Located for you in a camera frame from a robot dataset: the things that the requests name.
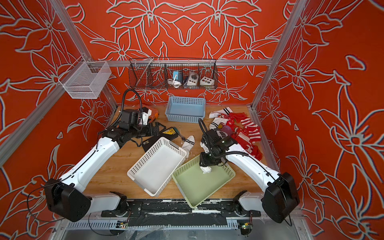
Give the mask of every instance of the wooden table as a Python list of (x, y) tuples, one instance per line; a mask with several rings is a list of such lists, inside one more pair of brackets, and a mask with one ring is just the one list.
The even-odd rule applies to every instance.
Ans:
[[(199, 124), (186, 123), (186, 122), (169, 122), (165, 115), (166, 106), (153, 106), (159, 110), (158, 122), (169, 127), (176, 127), (180, 134), (184, 137), (193, 135), (195, 137), (195, 145), (190, 151), (187, 161), (191, 160), (201, 152), (203, 148), (200, 147), (200, 141), (202, 132)], [(204, 122), (208, 128), (213, 119), (208, 118), (208, 115), (212, 111), (218, 111), (223, 109), (221, 106), (206, 106)], [(246, 106), (231, 107), (234, 113), (246, 113), (249, 115), (249, 111)], [(174, 143), (181, 146), (182, 140), (180, 137), (173, 140)], [(258, 142), (257, 146), (262, 151), (261, 144)], [(117, 153), (115, 153), (110, 159), (101, 167), (101, 169), (95, 174), (92, 180), (89, 182), (85, 194), (105, 194), (110, 191), (117, 191), (123, 193), (129, 199), (149, 199), (153, 198), (149, 196), (143, 189), (135, 184), (128, 176), (127, 171), (144, 155), (142, 147), (137, 147), (133, 142), (127, 142)], [(250, 192), (261, 192), (260, 187), (239, 167), (229, 162), (231, 168), (236, 172), (236, 176), (217, 192), (215, 192), (210, 198), (212, 199), (231, 199), (235, 197), (242, 190), (248, 190)], [(161, 199), (182, 199), (179, 189), (175, 182), (171, 180), (165, 189), (161, 192), (158, 198)]]

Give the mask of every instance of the white plastic basket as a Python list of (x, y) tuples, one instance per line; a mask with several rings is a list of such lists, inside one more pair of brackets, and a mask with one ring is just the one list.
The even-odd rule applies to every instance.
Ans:
[(63, 84), (71, 98), (96, 99), (111, 75), (107, 62), (101, 68), (89, 68), (86, 62)]
[(185, 161), (187, 152), (165, 137), (161, 137), (127, 172), (139, 187), (152, 197), (158, 197), (173, 171)]

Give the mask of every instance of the electrical socket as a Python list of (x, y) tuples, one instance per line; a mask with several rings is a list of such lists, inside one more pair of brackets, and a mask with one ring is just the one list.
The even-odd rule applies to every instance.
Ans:
[(213, 86), (215, 84), (215, 80), (208, 78), (208, 77), (203, 77), (200, 79), (200, 86)]
[(198, 81), (199, 76), (194, 72), (190, 72), (188, 76), (187, 86), (196, 86)]

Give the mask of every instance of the orange object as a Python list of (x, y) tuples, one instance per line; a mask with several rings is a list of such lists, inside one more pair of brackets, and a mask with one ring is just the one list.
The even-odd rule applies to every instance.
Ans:
[(146, 113), (148, 112), (148, 110), (146, 110), (146, 108), (150, 109), (152, 111), (151, 115), (148, 118), (148, 123), (153, 122), (156, 118), (159, 117), (159, 111), (156, 108), (153, 108), (153, 107), (150, 107), (147, 105), (143, 105), (143, 111)]

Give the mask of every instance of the orange wall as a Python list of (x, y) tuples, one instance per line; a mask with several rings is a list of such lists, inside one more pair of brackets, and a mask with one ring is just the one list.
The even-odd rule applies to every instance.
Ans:
[(382, 1), (310, 0), (258, 115), (315, 239), (383, 239)]
[[(64, 94), (1, 168), (0, 239), (48, 239), (54, 223), (38, 222), (27, 211), (26, 197), (50, 178), (59, 178), (96, 144), (111, 106), (99, 99), (71, 99)], [(31, 195), (34, 216), (60, 218), (46, 207), (43, 190)]]
[[(138, 57), (214, 59), (271, 58), (292, 11), (290, 0), (93, 1), (63, 0), (95, 60)], [(249, 104), (266, 66), (219, 68), (215, 90), (140, 90), (147, 104), (169, 96), (205, 97), (209, 104)], [(128, 71), (115, 68), (109, 81), (118, 103)], [(127, 101), (135, 100), (128, 93)], [(127, 105), (137, 104), (135, 100)]]
[(0, 144), (80, 56), (49, 1), (0, 3)]
[[(0, 144), (48, 96), (80, 55), (49, 1), (0, 2)], [(0, 239), (48, 239), (54, 223), (35, 221), (27, 195), (60, 177), (96, 143), (113, 114), (102, 94), (96, 100), (65, 93), (0, 168)], [(58, 218), (43, 191), (30, 198), (32, 213)]]

